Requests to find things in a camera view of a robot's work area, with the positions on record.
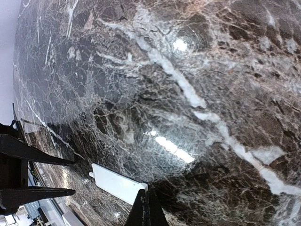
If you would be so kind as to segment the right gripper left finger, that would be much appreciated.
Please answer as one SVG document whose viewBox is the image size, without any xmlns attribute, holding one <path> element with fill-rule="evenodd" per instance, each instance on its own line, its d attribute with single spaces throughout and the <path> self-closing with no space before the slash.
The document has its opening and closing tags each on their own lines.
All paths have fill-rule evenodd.
<svg viewBox="0 0 301 226">
<path fill-rule="evenodd" d="M 125 226 L 144 226 L 145 190 L 139 190 Z"/>
</svg>

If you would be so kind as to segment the white battery cover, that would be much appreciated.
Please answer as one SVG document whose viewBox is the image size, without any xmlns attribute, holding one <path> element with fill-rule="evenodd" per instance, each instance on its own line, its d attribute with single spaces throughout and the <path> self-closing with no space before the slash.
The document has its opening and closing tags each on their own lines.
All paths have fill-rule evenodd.
<svg viewBox="0 0 301 226">
<path fill-rule="evenodd" d="M 95 184 L 130 205 L 134 204 L 140 190 L 148 191 L 146 183 L 134 181 L 95 163 L 91 166 L 89 175 L 95 180 Z"/>
</svg>

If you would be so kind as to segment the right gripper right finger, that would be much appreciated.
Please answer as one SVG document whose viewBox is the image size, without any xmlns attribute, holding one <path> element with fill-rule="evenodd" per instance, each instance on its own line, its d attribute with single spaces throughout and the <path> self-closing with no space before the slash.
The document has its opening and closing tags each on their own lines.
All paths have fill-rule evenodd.
<svg viewBox="0 0 301 226">
<path fill-rule="evenodd" d="M 149 225 L 167 226 L 167 220 L 154 190 L 148 191 L 149 198 Z"/>
</svg>

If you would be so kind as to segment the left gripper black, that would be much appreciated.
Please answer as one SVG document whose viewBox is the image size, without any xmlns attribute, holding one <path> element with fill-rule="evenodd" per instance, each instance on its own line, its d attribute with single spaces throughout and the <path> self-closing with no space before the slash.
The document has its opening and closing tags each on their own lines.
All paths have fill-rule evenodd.
<svg viewBox="0 0 301 226">
<path fill-rule="evenodd" d="M 74 165 L 74 161 L 51 156 L 18 139 L 12 126 L 0 125 L 0 213 L 15 213 L 20 205 L 42 199 L 71 196 L 73 189 L 27 187 L 27 162 Z"/>
</svg>

